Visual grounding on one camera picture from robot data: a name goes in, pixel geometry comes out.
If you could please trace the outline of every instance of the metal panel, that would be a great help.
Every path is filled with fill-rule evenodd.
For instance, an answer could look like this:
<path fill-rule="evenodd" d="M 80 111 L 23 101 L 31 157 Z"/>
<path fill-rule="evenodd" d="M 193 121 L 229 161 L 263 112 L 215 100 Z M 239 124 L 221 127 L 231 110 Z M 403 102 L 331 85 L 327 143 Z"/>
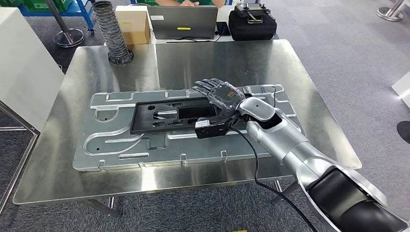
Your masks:
<path fill-rule="evenodd" d="M 276 100 L 276 107 L 301 127 L 282 86 L 247 86 L 241 89 L 271 105 Z M 234 131 L 228 132 L 226 136 L 207 139 L 197 139 L 193 129 L 130 134 L 136 103 L 201 96 L 192 89 L 94 94 L 87 110 L 73 167 L 78 171 L 93 172 L 254 159 L 249 145 Z M 245 123 L 236 127 L 246 134 Z M 253 146 L 260 158 L 270 157 L 258 143 L 253 142 Z"/>

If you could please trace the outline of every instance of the blue shelf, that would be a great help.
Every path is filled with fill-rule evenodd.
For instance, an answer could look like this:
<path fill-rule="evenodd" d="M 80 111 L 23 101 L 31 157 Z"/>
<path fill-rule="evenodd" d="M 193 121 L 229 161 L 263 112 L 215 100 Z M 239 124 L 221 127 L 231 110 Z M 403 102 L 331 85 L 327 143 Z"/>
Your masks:
<path fill-rule="evenodd" d="M 84 6 L 87 4 L 88 0 L 81 0 Z M 53 16 L 51 12 L 30 12 L 26 9 L 26 7 L 21 4 L 19 7 L 20 12 L 23 16 Z M 78 6 L 77 1 L 73 0 L 73 2 L 68 6 L 68 9 L 66 12 L 60 12 L 60 15 L 62 17 L 70 17 L 70 16 L 78 16 L 82 17 L 84 16 L 83 13 L 81 12 L 80 7 Z"/>
<path fill-rule="evenodd" d="M 59 12 L 62 17 L 83 17 L 88 25 L 88 30 L 94 31 L 94 25 L 91 21 L 92 7 L 87 11 L 86 5 L 88 2 L 94 2 L 94 0 L 73 0 L 73 2 L 68 6 L 67 11 Z M 19 10 L 23 16 L 54 16 L 53 13 L 46 12 L 30 12 L 26 7 L 21 4 Z"/>

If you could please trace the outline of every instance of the person's hand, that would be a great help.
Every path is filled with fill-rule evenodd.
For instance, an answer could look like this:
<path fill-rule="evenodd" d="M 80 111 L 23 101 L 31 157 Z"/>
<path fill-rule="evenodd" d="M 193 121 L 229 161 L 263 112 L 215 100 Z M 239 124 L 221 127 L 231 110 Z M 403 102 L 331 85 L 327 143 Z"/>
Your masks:
<path fill-rule="evenodd" d="M 198 2 L 198 1 L 192 2 L 192 1 L 190 1 L 190 0 L 185 0 L 185 1 L 183 1 L 183 2 L 181 3 L 180 6 L 197 6 L 197 5 L 199 5 L 199 2 Z"/>

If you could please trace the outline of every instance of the stanchion base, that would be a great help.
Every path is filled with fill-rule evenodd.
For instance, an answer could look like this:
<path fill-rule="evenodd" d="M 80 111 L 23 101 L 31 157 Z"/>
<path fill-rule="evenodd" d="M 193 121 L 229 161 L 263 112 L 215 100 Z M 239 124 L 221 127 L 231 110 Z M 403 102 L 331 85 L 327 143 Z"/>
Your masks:
<path fill-rule="evenodd" d="M 389 12 L 390 8 L 389 7 L 380 7 L 377 10 L 377 16 L 379 16 L 382 19 L 386 19 L 392 22 L 398 22 L 403 18 L 403 15 L 401 13 L 396 13 L 396 15 L 392 16 L 387 16 L 387 13 Z"/>
<path fill-rule="evenodd" d="M 401 138 L 410 144 L 410 121 L 402 121 L 397 124 L 397 132 Z"/>
<path fill-rule="evenodd" d="M 60 31 L 55 37 L 54 42 L 59 47 L 75 47 L 84 41 L 84 33 L 79 29 L 68 29 L 73 38 L 73 43 L 69 43 L 64 33 Z"/>

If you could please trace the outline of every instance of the metal table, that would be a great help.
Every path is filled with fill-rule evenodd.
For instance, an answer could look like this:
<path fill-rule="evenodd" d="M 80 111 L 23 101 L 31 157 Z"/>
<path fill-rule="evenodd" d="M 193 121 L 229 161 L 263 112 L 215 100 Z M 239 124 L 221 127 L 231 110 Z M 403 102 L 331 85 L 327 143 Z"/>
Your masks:
<path fill-rule="evenodd" d="M 107 48 L 77 48 L 14 196 L 15 204 L 83 201 L 119 216 L 96 198 L 253 181 L 255 160 L 143 167 L 81 173 L 73 156 L 89 100 L 96 92 L 190 88 L 219 78 L 234 86 L 284 86 L 311 143 L 343 165 L 361 162 L 287 40 L 135 45 L 134 60 L 110 66 Z M 259 178 L 290 177 L 273 158 L 262 158 Z"/>

